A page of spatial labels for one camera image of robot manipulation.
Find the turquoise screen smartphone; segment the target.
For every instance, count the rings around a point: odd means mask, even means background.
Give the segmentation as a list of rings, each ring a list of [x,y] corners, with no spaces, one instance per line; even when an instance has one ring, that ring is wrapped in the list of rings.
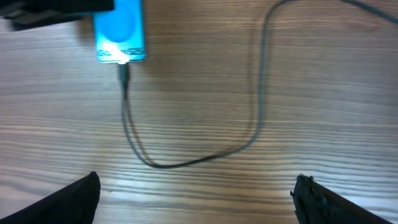
[[[146,58],[142,0],[115,0],[112,11],[93,14],[93,30],[100,62],[124,64]]]

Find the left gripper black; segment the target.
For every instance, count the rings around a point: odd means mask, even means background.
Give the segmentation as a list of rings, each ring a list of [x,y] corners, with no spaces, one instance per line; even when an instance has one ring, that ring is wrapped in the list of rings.
[[[13,31],[80,20],[97,12],[112,11],[114,0],[1,0],[1,18]]]

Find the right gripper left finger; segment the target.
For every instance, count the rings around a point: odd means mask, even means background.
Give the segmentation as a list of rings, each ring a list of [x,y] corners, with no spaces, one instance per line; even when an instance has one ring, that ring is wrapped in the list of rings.
[[[1,224],[92,224],[100,200],[100,178],[80,180],[1,219]]]

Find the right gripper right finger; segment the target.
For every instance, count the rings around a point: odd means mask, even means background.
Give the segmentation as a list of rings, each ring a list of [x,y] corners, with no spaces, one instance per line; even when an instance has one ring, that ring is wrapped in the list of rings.
[[[300,224],[392,224],[300,174],[290,192]]]

